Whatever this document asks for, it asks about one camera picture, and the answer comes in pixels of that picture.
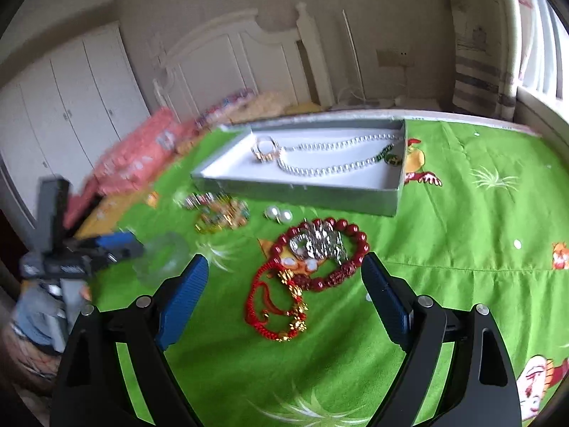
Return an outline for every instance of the white pearl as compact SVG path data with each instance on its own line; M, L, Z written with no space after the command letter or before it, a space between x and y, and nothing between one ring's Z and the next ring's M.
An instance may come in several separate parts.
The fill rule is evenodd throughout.
M281 221L283 223L290 223L292 221L292 212L290 210L283 210L281 212Z
M269 205L265 209L265 216L271 220L276 220L281 215L281 211L276 205Z

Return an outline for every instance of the headboard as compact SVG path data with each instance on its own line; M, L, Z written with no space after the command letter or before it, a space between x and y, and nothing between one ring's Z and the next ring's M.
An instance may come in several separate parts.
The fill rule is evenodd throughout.
M255 93L279 91L292 104L332 106L316 24L305 3L298 3L297 10L297 27L284 32L261 29L257 9L226 14L192 30L160 63L166 84L153 81L159 104L184 121L237 90L251 88Z

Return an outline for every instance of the gray box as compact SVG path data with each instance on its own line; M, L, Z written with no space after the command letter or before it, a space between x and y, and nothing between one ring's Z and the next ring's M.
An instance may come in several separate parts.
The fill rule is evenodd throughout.
M366 117L365 110L344 112L287 116L224 127L243 133L201 163L192 172L192 178L204 192L225 191L252 199L394 216L405 182L405 121ZM272 137L281 146L292 146L302 142L331 143L370 133L396 133L400 138L390 153L400 156L402 165L381 161L339 175L306 177L290 175L276 162L261 163L250 149L259 137ZM341 151L295 151L287 153L287 158L296 159L290 163L304 168L340 165L378 154L390 142L394 140L359 143ZM263 144L270 147L270 142Z

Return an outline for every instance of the wardrobe door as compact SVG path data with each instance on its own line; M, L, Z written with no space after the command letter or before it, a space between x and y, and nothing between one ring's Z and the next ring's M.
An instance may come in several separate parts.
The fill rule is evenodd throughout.
M47 163L54 174L81 189L93 169L63 108L48 57L34 62L20 80L24 104Z
M52 172L33 133L18 84L8 84L0 91L0 154L20 198L35 217L38 180Z
M51 65L67 117L92 164L118 141L95 85L81 39L55 50Z
M83 42L101 98L123 139L149 115L116 25L87 34Z

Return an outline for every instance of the jewelry box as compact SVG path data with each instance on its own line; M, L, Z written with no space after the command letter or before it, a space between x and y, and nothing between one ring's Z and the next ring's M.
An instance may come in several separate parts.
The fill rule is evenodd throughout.
M241 133L192 172L200 191L373 215L397 212L405 181L403 120L350 110L223 129Z

